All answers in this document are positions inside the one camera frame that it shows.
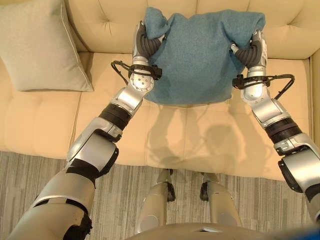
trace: beige couch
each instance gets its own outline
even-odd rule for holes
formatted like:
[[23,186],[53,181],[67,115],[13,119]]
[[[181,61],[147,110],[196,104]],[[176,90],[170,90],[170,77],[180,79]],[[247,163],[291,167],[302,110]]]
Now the beige couch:
[[[263,12],[270,58],[267,74],[295,75],[295,84],[280,101],[319,145],[319,0],[65,2],[77,50],[95,91],[19,92],[0,61],[1,151],[65,159],[74,139],[124,86],[110,62],[131,63],[134,29],[147,6],[159,8],[167,18],[176,12],[190,17],[224,9]],[[271,95],[284,83],[274,81]],[[215,104],[175,107],[145,100],[117,146],[117,163],[122,165],[282,179],[280,157],[236,89],[231,99]]]

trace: black cable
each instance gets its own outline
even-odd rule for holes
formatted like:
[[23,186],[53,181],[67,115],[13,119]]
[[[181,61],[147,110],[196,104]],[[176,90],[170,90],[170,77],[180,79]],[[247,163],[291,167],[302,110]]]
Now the black cable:
[[127,64],[125,64],[125,63],[122,62],[122,61],[117,61],[117,60],[115,60],[115,61],[111,62],[111,67],[115,70],[115,72],[116,72],[117,74],[120,75],[120,77],[124,80],[124,82],[125,82],[126,85],[128,85],[128,81],[127,81],[127,79],[121,74],[121,71],[118,70],[118,68],[116,67],[116,65],[119,65],[119,66],[121,66],[122,68],[124,68],[125,70],[127,70],[127,71],[129,72],[129,76],[130,76],[131,74],[138,74],[138,75],[152,76],[152,77],[153,77],[153,74],[151,74],[151,73],[138,72],[138,71],[134,71],[134,70],[130,69],[130,66],[127,65]]
[[264,80],[256,81],[253,83],[250,83],[248,85],[245,85],[243,87],[234,86],[236,89],[246,89],[248,87],[257,85],[257,84],[266,84],[268,85],[271,81],[275,79],[290,79],[290,81],[284,86],[284,88],[281,91],[278,91],[278,94],[274,97],[274,99],[279,99],[295,82],[295,76],[292,74],[282,74],[282,75],[275,75],[275,76],[266,76]]

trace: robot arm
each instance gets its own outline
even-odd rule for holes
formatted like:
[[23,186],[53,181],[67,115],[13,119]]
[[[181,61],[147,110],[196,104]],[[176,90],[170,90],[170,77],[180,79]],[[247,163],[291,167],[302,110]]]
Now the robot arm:
[[153,76],[160,77],[161,70],[149,66],[148,58],[162,39],[148,39],[144,23],[138,24],[127,86],[75,140],[66,167],[47,183],[9,240],[83,240],[90,233],[95,180],[111,169],[119,154],[115,143],[153,88]]
[[260,30],[253,33],[249,49],[239,49],[235,43],[230,49],[248,68],[247,77],[238,75],[233,86],[241,89],[241,98],[252,108],[274,149],[282,156],[278,165],[285,181],[292,190],[305,194],[310,217],[320,222],[319,148],[277,100],[293,84],[294,77],[290,74],[274,76],[274,79],[291,78],[291,82],[275,98],[270,97],[267,89],[270,76],[266,76],[267,45]]

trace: gray carpet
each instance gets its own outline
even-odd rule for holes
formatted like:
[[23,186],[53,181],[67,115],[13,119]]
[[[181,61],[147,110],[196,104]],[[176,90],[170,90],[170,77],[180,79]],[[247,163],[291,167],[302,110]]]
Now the gray carpet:
[[[0,239],[4,240],[64,160],[0,152]],[[96,184],[93,229],[88,240],[124,239],[134,234],[136,218],[158,168],[115,165]],[[243,225],[261,232],[308,225],[305,199],[285,182],[219,174]],[[167,223],[209,222],[209,206],[199,198],[202,175],[175,170],[176,201],[168,204]]]

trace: folded blue cloth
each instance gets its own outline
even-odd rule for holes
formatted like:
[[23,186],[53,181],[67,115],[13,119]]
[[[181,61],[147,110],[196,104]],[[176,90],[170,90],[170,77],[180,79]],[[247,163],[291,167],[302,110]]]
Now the folded blue cloth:
[[146,99],[157,104],[185,105],[222,102],[231,97],[232,79],[244,66],[229,51],[234,41],[247,48],[265,16],[258,12],[224,10],[186,18],[179,13],[167,20],[160,10],[148,7],[144,18],[148,38],[166,34],[151,64],[162,68],[162,77]]

